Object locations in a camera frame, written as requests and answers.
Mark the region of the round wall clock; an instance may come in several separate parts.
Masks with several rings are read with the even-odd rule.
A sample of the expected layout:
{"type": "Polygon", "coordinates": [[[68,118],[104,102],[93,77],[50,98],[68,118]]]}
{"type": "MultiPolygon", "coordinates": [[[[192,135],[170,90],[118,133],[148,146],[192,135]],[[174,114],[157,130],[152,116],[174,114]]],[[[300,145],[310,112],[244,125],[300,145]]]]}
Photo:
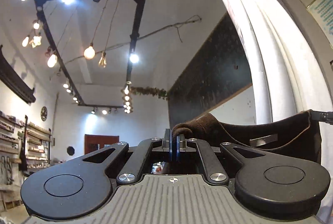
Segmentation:
{"type": "Polygon", "coordinates": [[[40,117],[42,121],[46,121],[47,120],[47,116],[48,116],[48,110],[46,106],[43,106],[41,108],[41,112],[40,112],[40,117]]]}

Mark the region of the red wooden door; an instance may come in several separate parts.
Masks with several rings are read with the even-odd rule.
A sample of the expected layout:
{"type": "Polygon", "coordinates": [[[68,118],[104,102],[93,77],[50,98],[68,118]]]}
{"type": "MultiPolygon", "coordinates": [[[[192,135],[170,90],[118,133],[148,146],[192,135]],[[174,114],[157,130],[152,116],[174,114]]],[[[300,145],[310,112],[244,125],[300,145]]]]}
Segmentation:
{"type": "Polygon", "coordinates": [[[88,154],[117,142],[119,142],[119,136],[101,136],[85,134],[84,153],[88,154]]]}

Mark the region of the wooden wall shelves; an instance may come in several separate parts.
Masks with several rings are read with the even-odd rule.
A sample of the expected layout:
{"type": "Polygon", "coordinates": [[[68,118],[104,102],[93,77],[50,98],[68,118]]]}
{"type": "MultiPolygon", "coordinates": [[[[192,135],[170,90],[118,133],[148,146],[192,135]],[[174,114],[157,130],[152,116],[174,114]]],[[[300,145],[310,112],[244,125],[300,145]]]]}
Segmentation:
{"type": "Polygon", "coordinates": [[[17,191],[26,177],[48,168],[51,145],[50,128],[1,112],[1,190],[17,191]]]}

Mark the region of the brown t-shirt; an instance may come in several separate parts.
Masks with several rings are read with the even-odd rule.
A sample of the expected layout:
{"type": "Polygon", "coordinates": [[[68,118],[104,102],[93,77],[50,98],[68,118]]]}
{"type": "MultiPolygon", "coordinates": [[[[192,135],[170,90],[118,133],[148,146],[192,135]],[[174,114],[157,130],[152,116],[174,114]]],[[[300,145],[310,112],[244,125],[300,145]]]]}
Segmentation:
{"type": "Polygon", "coordinates": [[[218,121],[211,113],[196,120],[177,124],[172,130],[171,149],[177,151],[177,137],[196,138],[218,147],[230,142],[321,163],[322,138],[319,122],[312,119],[311,110],[286,119],[260,125],[234,125],[218,121]]]}

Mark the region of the white curtain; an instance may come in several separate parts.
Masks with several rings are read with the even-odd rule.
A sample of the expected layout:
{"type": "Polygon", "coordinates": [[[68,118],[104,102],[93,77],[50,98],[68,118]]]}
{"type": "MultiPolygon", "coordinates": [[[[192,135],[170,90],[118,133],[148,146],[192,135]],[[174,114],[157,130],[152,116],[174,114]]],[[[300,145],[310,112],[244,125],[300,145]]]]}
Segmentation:
{"type": "Polygon", "coordinates": [[[222,0],[250,65],[256,122],[304,110],[331,111],[322,70],[306,38],[278,0],[222,0]]]}

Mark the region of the dark green chalkboard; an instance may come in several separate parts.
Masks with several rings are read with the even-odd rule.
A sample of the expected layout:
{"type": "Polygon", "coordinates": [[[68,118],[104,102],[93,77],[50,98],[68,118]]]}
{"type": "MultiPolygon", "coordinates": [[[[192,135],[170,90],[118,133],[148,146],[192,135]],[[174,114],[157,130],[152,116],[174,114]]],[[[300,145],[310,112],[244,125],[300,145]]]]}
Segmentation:
{"type": "Polygon", "coordinates": [[[168,92],[170,126],[203,115],[251,85],[243,45],[225,14],[168,92]]]}

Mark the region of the hanging filament bulb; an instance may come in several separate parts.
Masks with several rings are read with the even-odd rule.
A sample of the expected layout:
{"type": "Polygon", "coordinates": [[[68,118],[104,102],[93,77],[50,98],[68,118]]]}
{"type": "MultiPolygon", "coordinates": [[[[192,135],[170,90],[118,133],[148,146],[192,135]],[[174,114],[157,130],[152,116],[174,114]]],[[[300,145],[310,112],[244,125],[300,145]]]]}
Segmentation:
{"type": "Polygon", "coordinates": [[[95,57],[95,50],[93,47],[93,43],[91,42],[89,47],[87,47],[84,52],[83,52],[83,56],[85,59],[87,60],[91,60],[93,59],[93,57],[95,57]]]}

